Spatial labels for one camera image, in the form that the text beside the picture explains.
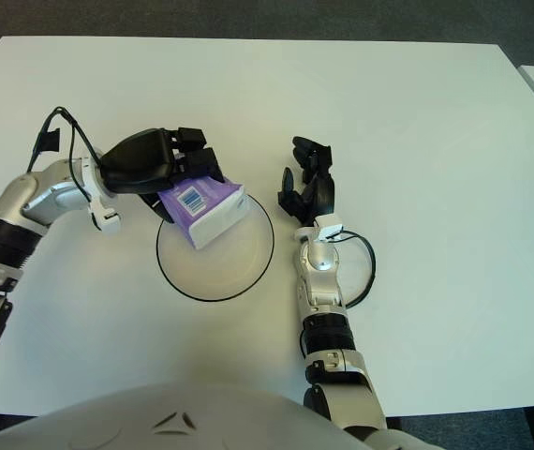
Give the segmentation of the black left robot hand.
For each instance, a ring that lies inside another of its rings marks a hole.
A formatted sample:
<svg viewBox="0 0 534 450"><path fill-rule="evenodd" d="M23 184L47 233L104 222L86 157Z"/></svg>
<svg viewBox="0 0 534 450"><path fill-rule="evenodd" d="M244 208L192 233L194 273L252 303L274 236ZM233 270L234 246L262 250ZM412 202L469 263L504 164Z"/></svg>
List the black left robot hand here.
<svg viewBox="0 0 534 450"><path fill-rule="evenodd" d="M160 218L172 217L159 193L187 179L225 178L214 150L198 128L149 128L118 144L100 158L105 187L116 194L137 194Z"/></svg>

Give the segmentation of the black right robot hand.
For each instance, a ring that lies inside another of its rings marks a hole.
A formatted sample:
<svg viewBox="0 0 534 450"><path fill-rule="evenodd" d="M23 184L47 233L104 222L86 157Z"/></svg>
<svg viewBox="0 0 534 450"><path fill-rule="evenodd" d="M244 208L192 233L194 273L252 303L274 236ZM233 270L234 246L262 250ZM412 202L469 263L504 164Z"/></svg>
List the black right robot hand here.
<svg viewBox="0 0 534 450"><path fill-rule="evenodd" d="M277 192L279 206L304 226L313 224L316 217L334 212L334 179L330 174L333 165L332 149L307 138L292 138L292 154L302 168L304 190L294 189L290 167L283 171L281 189Z"/></svg>

